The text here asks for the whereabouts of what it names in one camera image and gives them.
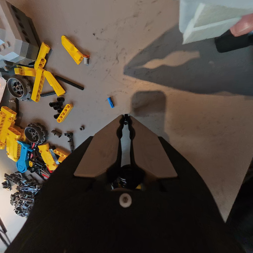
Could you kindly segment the person's right hand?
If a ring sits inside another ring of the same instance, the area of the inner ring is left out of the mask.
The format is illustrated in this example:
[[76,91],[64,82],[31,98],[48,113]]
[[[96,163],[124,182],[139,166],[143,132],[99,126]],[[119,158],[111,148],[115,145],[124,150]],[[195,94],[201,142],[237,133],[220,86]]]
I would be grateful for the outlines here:
[[243,16],[235,25],[230,28],[233,36],[239,37],[253,31],[253,14]]

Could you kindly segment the short yellow toy beam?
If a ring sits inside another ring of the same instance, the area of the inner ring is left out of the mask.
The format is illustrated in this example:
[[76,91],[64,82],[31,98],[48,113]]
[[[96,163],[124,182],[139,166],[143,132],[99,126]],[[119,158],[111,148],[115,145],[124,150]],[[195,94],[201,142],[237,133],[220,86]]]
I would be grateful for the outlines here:
[[63,108],[62,112],[60,113],[60,115],[56,119],[56,121],[58,123],[62,123],[67,118],[67,116],[69,115],[69,113],[71,112],[72,109],[73,109],[73,104],[66,104],[65,107]]

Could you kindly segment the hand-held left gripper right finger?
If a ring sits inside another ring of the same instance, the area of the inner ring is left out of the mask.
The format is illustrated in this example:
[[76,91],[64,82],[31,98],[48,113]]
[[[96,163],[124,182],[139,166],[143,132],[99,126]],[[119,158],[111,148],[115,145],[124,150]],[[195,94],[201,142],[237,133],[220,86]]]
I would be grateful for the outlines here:
[[128,127],[133,163],[150,178],[176,178],[177,173],[158,135],[132,116],[129,116]]

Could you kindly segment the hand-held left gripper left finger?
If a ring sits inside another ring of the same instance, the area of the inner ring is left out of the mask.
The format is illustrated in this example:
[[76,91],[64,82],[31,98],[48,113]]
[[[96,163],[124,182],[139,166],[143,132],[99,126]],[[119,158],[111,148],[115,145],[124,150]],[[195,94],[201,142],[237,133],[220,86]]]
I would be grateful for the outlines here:
[[93,136],[74,172],[76,177],[96,178],[105,174],[112,166],[121,165],[124,119],[124,115],[119,115]]

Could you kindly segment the grey toy battery hub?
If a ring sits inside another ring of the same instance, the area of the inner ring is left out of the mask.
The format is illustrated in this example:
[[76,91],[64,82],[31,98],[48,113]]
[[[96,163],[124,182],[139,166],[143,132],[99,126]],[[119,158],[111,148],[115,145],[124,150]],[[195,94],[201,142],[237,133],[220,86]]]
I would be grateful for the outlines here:
[[29,65],[37,59],[39,45],[32,20],[8,1],[0,1],[0,68]]

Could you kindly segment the pile of loose toy bricks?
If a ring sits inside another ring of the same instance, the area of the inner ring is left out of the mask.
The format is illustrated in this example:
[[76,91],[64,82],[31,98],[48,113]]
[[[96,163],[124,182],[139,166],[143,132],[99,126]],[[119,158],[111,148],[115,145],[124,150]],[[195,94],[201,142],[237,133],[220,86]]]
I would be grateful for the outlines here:
[[[80,90],[84,90],[84,87],[44,69],[46,55],[49,54],[50,49],[50,46],[42,42],[37,59],[32,67],[16,65],[14,73],[16,76],[35,78],[31,95],[32,101],[38,103],[41,97],[51,94],[57,95],[56,101],[49,103],[50,108],[53,108],[57,112],[53,116],[54,119],[57,119],[66,105],[64,104],[65,98],[63,97],[65,90],[58,81],[62,81]],[[24,134],[25,128],[21,128],[15,123],[19,113],[19,100],[15,98],[13,102],[16,104],[16,111],[7,106],[1,106],[0,148],[1,150],[6,149],[7,157],[15,163],[18,161],[21,153],[21,145],[17,141],[23,141],[31,145],[33,151],[29,152],[29,168],[27,171],[20,173],[17,170],[11,174],[5,173],[2,188],[11,191],[12,186],[16,186],[15,193],[10,196],[10,204],[14,207],[14,212],[18,216],[28,217],[34,206],[35,197],[42,187],[42,183],[34,175],[37,175],[43,181],[49,179],[51,174],[70,153],[56,148],[47,142],[36,145],[28,141]]]

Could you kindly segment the grey desk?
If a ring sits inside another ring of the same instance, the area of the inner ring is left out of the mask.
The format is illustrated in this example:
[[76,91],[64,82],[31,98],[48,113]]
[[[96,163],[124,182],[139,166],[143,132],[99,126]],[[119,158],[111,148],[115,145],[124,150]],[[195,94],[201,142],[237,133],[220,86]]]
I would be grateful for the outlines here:
[[[252,159],[252,53],[182,45],[177,1],[11,1],[31,14],[69,87],[60,126],[46,102],[22,124],[74,130],[75,150],[43,186],[6,252],[241,252],[227,219]],[[114,108],[107,98],[111,97]],[[178,176],[127,192],[74,176],[93,136],[128,113],[157,135]]]

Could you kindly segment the grey toy wheel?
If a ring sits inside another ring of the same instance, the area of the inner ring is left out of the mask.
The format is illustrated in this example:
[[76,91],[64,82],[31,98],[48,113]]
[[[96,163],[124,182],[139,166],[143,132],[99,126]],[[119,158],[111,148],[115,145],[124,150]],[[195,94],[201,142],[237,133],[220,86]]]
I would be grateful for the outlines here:
[[30,101],[33,86],[26,78],[11,77],[7,80],[7,89],[19,101]]

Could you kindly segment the blue curved toy panel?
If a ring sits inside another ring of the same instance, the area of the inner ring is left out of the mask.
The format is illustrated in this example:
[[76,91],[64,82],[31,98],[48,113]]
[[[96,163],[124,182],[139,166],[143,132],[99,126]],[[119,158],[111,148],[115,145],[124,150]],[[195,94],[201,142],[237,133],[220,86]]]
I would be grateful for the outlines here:
[[16,162],[16,168],[20,173],[24,173],[29,168],[29,152],[32,152],[33,149],[31,148],[31,145],[23,141],[17,141],[17,143],[21,145],[21,153]]

